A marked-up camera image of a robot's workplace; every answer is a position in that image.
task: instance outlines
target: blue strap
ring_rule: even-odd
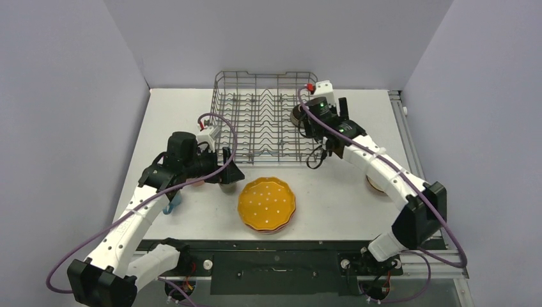
[[[162,213],[168,215],[173,212],[173,209],[181,204],[181,192],[177,192],[175,197],[167,204],[167,206],[162,210]]]

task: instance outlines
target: plate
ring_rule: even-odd
[[[237,204],[243,223],[258,232],[276,232],[295,211],[295,195],[288,184],[276,177],[261,177],[248,183]]]

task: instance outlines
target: metal wire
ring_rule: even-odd
[[[299,134],[290,121],[290,113],[298,104],[296,89],[317,80],[310,72],[222,71],[217,74],[211,112],[223,115],[235,127],[237,164],[305,163],[318,144]],[[217,148],[221,148],[230,144],[231,131],[226,125],[218,124],[222,132],[217,138]]]

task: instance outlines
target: red cap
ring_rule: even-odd
[[[307,90],[309,90],[311,94],[314,94],[314,91],[316,90],[314,88],[314,84],[311,84],[311,83],[307,84]]]

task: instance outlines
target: screw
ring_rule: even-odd
[[[342,259],[341,260],[341,267],[343,269],[347,269],[350,266],[350,260],[348,259]]]
[[[213,262],[211,260],[207,259],[203,262],[204,269],[209,271],[212,267],[213,267]]]

